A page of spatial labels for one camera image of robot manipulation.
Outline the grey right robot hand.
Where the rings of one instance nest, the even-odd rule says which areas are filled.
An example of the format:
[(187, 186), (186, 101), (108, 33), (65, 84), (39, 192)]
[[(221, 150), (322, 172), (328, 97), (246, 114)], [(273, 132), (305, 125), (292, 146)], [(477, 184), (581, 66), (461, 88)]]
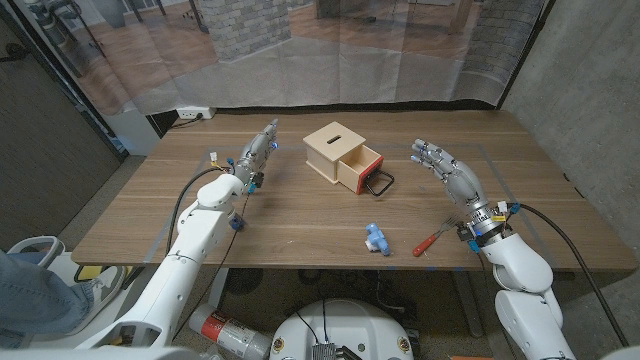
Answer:
[(476, 174), (441, 147), (416, 139), (411, 160), (428, 168), (443, 183), (446, 194), (465, 214), (488, 205), (489, 201)]

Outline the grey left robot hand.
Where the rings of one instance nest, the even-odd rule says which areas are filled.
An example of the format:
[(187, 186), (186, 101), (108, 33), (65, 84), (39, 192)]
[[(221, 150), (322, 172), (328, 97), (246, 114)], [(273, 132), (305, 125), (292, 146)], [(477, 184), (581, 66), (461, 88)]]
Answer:
[(234, 175), (245, 185), (249, 184), (255, 174), (263, 171), (267, 159), (278, 147), (277, 124), (278, 119), (273, 119), (241, 151), (240, 158), (234, 165)]

